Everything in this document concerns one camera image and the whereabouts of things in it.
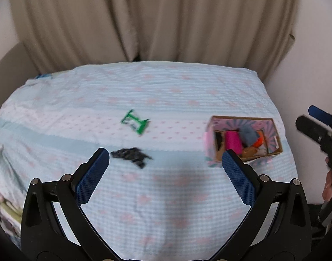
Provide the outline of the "person's right hand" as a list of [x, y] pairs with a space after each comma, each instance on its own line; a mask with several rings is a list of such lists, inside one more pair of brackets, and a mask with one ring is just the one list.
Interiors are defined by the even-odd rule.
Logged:
[[322, 192], [322, 198], [325, 202], [329, 202], [332, 198], [332, 169], [330, 169], [327, 173], [325, 186]]

